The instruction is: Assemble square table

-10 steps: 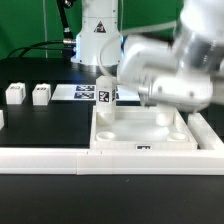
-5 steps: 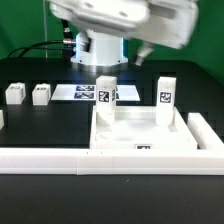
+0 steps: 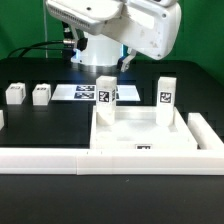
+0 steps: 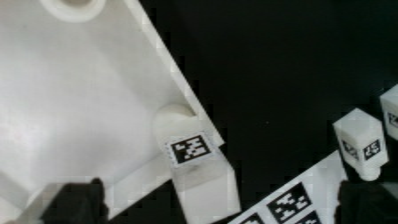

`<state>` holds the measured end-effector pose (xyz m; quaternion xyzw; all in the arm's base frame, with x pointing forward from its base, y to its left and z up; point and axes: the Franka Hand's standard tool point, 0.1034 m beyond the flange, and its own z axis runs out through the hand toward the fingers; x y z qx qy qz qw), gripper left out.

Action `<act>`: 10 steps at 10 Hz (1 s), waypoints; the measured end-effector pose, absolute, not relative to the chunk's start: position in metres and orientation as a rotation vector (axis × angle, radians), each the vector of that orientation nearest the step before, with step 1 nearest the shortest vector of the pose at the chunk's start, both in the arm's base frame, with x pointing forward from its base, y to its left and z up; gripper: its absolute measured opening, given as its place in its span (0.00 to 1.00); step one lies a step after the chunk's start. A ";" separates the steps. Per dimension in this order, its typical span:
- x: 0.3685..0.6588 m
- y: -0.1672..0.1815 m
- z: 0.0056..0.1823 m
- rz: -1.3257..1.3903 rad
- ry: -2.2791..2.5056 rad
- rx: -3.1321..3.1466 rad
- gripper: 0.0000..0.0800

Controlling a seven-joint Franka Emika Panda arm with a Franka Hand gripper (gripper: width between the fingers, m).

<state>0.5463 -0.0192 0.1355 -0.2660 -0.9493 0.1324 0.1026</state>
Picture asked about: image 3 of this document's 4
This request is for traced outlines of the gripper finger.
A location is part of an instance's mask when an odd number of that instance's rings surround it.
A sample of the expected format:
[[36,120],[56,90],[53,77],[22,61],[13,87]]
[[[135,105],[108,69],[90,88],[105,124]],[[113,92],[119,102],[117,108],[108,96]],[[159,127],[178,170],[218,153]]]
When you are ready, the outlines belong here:
[[72,29],[72,45],[75,49],[84,51],[87,47],[88,39],[85,37],[84,32],[80,29]]

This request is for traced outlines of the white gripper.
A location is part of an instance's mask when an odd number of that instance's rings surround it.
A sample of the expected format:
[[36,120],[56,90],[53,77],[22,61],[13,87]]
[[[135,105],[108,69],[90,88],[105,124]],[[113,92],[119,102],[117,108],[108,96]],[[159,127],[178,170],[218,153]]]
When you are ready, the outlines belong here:
[[130,47],[127,55],[118,60],[117,69],[127,71],[137,52],[155,60],[166,57],[174,46],[181,21],[177,0],[121,1],[121,16],[109,20],[101,33]]

